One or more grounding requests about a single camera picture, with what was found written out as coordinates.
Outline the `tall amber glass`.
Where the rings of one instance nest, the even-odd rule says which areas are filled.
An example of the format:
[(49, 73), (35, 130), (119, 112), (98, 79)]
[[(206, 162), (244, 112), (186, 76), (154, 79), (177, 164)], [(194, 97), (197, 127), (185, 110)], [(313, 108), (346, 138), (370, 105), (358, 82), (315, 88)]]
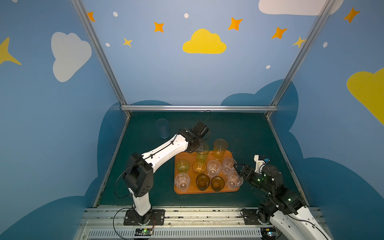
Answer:
[(224, 153), (228, 149), (228, 143), (224, 139), (217, 139), (214, 142), (214, 159), (220, 160), (222, 159)]

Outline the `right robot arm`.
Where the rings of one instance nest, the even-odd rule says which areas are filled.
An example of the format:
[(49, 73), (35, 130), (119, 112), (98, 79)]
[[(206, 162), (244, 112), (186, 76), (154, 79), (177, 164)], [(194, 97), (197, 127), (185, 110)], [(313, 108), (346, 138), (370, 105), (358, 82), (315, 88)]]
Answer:
[(245, 181), (268, 194), (258, 207), (258, 221), (271, 224), (289, 240), (330, 240), (331, 237), (312, 215), (299, 194), (285, 187), (283, 174), (273, 165), (258, 170), (245, 164), (234, 164)]

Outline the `clear faceted glass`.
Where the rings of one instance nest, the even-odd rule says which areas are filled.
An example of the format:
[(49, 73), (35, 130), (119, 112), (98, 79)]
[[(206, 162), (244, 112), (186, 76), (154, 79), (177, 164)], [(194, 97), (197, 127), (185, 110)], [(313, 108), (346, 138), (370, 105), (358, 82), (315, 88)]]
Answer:
[(236, 190), (243, 184), (243, 182), (243, 177), (239, 176), (237, 172), (233, 171), (228, 174), (226, 185), (230, 190)]
[(229, 175), (231, 172), (235, 171), (235, 165), (237, 164), (236, 160), (233, 158), (225, 158), (222, 163), (222, 172), (224, 175)]
[(187, 173), (180, 173), (175, 177), (174, 184), (179, 191), (185, 191), (191, 183), (190, 176)]
[(216, 177), (222, 171), (222, 165), (217, 160), (211, 160), (207, 163), (207, 175), (210, 178)]

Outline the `orange plastic tray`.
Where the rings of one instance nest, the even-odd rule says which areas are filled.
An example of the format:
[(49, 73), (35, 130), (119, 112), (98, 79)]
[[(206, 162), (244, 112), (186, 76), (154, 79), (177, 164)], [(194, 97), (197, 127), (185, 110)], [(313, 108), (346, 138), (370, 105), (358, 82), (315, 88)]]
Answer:
[[(187, 162), (189, 162), (190, 166), (189, 166), (189, 169), (187, 170), (186, 174), (189, 175), (190, 177), (190, 181), (187, 182), (189, 183), (188, 187), (185, 189), (185, 190), (181, 190), (178, 188), (178, 184), (176, 184), (176, 177), (178, 174), (182, 173), (181, 171), (178, 170), (177, 168), (177, 164), (181, 161), (181, 160), (186, 160)], [(178, 194), (178, 195), (193, 195), (193, 194), (210, 194), (210, 193), (215, 193), (215, 194), (218, 194), (218, 193), (230, 193), (230, 192), (236, 192), (240, 189), (240, 187), (237, 187), (233, 190), (231, 190), (228, 185), (227, 185), (227, 181), (228, 181), (228, 176), (226, 176), (223, 172), (220, 172), (219, 173), (219, 176), (222, 177), (225, 181), (225, 186), (222, 190), (220, 191), (214, 191), (212, 189), (212, 186), (211, 184), (209, 184), (208, 188), (204, 191), (200, 191), (198, 189), (198, 186), (196, 184), (196, 178), (198, 176), (197, 173), (195, 173), (193, 171), (193, 163), (197, 160), (197, 154), (196, 153), (187, 153), (187, 152), (182, 152), (182, 153), (179, 153), (175, 156), (175, 181), (174, 181), (174, 190), (175, 192)]]

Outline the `small olive textured cup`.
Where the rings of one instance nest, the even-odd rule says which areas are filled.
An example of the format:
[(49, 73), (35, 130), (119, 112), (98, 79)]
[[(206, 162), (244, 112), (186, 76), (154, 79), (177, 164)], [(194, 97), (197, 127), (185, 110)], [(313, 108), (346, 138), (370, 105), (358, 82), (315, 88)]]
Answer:
[(225, 180), (220, 176), (215, 176), (211, 179), (211, 187), (215, 192), (221, 191), (225, 185)]

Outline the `clear faceted glass back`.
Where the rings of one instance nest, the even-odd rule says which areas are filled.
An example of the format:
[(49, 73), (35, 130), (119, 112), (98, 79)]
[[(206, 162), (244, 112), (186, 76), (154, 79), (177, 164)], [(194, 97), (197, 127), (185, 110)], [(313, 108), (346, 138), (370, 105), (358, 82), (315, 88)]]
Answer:
[(174, 184), (179, 191), (185, 191), (191, 183), (190, 176), (187, 173), (180, 173), (175, 177)]

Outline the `tall green glass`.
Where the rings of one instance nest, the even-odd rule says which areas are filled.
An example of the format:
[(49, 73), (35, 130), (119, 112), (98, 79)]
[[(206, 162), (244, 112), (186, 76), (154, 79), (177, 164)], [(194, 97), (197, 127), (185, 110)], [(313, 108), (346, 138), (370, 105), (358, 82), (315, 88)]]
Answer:
[(202, 149), (199, 149), (196, 152), (197, 161), (205, 162), (208, 158), (208, 154), (210, 152), (210, 147), (207, 143), (204, 143), (204, 146)]

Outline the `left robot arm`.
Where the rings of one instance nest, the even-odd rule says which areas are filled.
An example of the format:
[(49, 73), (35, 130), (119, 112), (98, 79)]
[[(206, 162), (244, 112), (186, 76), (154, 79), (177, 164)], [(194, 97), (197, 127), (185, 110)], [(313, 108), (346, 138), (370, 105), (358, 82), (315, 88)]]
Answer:
[(132, 195), (134, 210), (138, 217), (151, 214), (152, 205), (149, 191), (154, 184), (154, 173), (168, 160), (181, 152), (197, 152), (204, 146), (204, 136), (209, 132), (207, 127), (197, 129), (183, 128), (169, 141), (144, 153), (133, 153), (128, 167), (123, 173), (123, 180)]

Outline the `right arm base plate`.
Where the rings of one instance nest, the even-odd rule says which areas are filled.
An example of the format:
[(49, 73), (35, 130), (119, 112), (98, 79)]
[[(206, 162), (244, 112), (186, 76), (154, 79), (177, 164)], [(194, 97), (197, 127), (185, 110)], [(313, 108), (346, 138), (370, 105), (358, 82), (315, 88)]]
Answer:
[(268, 225), (270, 223), (270, 216), (259, 209), (241, 209), (240, 213), (245, 225)]

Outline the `short green glass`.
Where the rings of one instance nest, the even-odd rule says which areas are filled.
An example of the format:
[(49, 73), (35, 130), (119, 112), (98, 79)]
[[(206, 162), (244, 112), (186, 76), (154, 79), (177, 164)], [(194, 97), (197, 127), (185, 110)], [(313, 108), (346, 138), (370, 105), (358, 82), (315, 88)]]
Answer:
[(189, 161), (182, 159), (176, 163), (176, 167), (177, 167), (178, 171), (180, 171), (182, 173), (186, 173), (186, 172), (188, 172), (188, 170), (190, 168), (190, 163), (189, 163)]

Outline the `dark olive textured cup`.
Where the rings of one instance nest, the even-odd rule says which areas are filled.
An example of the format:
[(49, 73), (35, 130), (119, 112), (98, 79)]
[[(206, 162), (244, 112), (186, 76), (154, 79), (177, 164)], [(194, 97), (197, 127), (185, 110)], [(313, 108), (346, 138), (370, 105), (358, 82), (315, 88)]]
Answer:
[(196, 178), (196, 185), (200, 191), (205, 191), (211, 184), (211, 179), (205, 174), (199, 174)]

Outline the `short yellow glass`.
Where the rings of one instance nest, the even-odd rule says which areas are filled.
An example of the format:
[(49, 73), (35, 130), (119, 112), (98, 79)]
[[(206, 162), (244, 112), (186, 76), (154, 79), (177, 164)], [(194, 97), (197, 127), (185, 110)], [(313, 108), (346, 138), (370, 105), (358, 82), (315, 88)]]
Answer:
[(204, 174), (207, 170), (207, 165), (204, 161), (195, 161), (193, 163), (193, 171), (196, 174)]

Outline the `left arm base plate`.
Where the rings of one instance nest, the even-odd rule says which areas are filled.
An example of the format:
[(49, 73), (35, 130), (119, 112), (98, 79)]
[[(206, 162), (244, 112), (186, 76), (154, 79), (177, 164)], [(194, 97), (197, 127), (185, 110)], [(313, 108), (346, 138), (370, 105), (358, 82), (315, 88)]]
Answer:
[(165, 221), (165, 210), (154, 209), (147, 212), (144, 216), (140, 216), (136, 210), (129, 209), (126, 212), (124, 226), (163, 226)]

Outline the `tall clear bluish glass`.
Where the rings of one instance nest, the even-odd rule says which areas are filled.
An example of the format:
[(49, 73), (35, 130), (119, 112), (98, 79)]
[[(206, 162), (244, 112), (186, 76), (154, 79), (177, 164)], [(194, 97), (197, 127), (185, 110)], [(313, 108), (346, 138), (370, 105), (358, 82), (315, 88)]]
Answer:
[(156, 121), (156, 127), (161, 139), (167, 139), (170, 135), (170, 126), (167, 119), (161, 118)]

